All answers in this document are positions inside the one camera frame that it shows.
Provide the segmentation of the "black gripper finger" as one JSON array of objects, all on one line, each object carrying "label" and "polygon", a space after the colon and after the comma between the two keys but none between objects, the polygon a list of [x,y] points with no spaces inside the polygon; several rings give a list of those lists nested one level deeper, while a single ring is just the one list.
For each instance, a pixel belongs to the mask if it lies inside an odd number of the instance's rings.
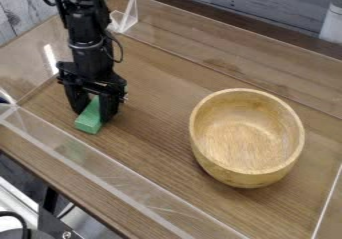
[{"label": "black gripper finger", "polygon": [[120,97],[116,93],[101,93],[99,95],[100,121],[107,123],[119,110]]},{"label": "black gripper finger", "polygon": [[88,90],[85,87],[72,84],[65,84],[64,90],[71,108],[76,114],[80,114],[89,104]]}]

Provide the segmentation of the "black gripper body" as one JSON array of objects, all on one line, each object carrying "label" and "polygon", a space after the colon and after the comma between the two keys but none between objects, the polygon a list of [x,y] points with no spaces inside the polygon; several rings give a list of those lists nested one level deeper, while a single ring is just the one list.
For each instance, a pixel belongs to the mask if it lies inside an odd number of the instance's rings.
[{"label": "black gripper body", "polygon": [[101,93],[116,93],[120,101],[127,94],[127,80],[112,70],[96,70],[95,74],[87,75],[85,71],[76,67],[73,62],[59,61],[57,82],[64,86],[72,84],[83,86],[88,90],[88,95],[100,95]]}]

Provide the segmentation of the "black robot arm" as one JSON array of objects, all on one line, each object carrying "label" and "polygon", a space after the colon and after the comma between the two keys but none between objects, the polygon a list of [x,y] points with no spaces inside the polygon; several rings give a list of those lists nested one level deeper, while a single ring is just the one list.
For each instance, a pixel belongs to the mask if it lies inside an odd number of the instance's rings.
[{"label": "black robot arm", "polygon": [[108,32],[111,23],[105,0],[42,0],[55,6],[68,32],[72,60],[59,61],[57,82],[64,86],[71,108],[80,114],[99,97],[99,118],[107,123],[116,115],[127,94],[127,81],[113,66],[123,59],[113,55],[113,45],[123,46]]}]

